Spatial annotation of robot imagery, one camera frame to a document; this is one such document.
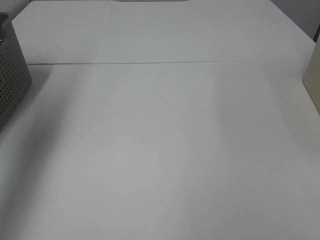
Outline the grey perforated laundry basket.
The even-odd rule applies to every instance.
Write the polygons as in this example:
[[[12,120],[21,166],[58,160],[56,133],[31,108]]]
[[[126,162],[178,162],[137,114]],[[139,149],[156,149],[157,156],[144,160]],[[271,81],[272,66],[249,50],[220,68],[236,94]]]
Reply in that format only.
[[[32,77],[8,12],[0,13],[0,127],[21,104]]]

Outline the beige box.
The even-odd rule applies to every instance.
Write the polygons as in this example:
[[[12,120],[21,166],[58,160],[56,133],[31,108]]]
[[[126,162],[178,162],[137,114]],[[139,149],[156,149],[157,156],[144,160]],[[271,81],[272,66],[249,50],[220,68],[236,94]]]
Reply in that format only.
[[[303,84],[318,112],[320,112],[320,37],[318,36],[303,77]]]

